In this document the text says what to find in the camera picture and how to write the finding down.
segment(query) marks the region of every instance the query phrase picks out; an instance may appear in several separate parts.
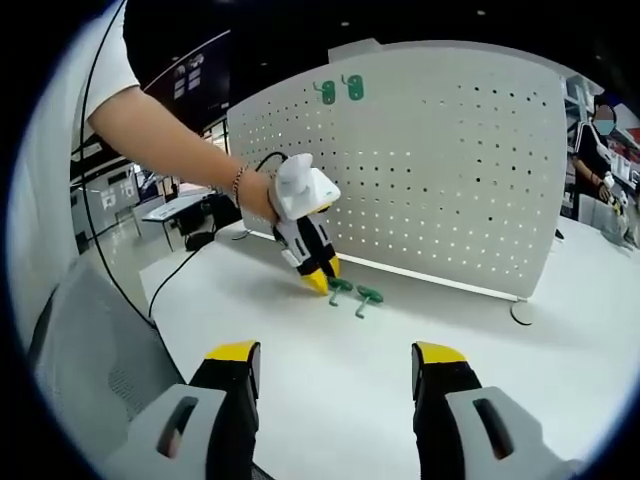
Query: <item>white desk surface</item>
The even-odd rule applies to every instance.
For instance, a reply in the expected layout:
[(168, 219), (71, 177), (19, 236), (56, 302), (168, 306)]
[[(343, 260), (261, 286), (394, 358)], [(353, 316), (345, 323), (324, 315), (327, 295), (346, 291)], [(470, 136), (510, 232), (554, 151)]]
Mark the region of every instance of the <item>white desk surface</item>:
[[(338, 307), (306, 289), (279, 246), (242, 224), (218, 234), (163, 289), (154, 318), (189, 380), (216, 345), (262, 344), (260, 430), (254, 460), (277, 479), (419, 478), (412, 431), (411, 344), (424, 340), (466, 355), (543, 425), (563, 458), (594, 453), (638, 380), (640, 256), (596, 230), (559, 219), (529, 300), (534, 325), (510, 302), (354, 263), (342, 276), (385, 296), (355, 317), (355, 295)], [(185, 258), (175, 252), (141, 272), (147, 298)]]
[(202, 201), (207, 195), (211, 195), (211, 192), (206, 193), (198, 193), (193, 195), (186, 195), (183, 197), (177, 197), (173, 200), (165, 203), (164, 205), (160, 205), (158, 208), (151, 210), (144, 217), (142, 217), (143, 222), (163, 222), (168, 218), (176, 215), (182, 210), (186, 210), (187, 208), (195, 205)]

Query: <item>white partition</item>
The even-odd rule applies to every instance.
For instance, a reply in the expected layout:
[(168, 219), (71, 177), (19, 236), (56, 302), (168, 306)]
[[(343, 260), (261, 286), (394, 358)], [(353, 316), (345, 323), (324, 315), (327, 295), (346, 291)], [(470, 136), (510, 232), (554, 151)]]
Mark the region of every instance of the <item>white partition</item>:
[[(358, 100), (345, 84), (353, 75)], [(329, 104), (317, 90), (327, 81)], [(522, 298), (534, 291), (566, 163), (553, 71), (465, 49), (380, 52), (274, 85), (228, 122), (233, 154), (254, 165), (275, 150), (314, 155), (342, 190), (328, 213), (339, 253)]]

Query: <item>floor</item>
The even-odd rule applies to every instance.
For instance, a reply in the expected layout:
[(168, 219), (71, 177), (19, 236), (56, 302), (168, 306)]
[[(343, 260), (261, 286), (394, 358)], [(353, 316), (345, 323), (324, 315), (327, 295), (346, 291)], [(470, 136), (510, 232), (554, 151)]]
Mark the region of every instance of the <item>floor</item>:
[[(201, 230), (209, 229), (210, 226), (211, 217), (207, 217)], [(178, 229), (170, 228), (167, 223), (167, 231), (174, 251), (184, 249), (184, 239)], [(140, 236), (133, 217), (130, 217), (98, 237), (111, 273), (135, 306), (145, 313), (149, 305), (140, 281), (140, 271), (171, 253), (162, 230), (158, 228), (157, 232), (151, 237)], [(108, 278), (93, 241), (83, 255), (89, 256), (96, 270)]]

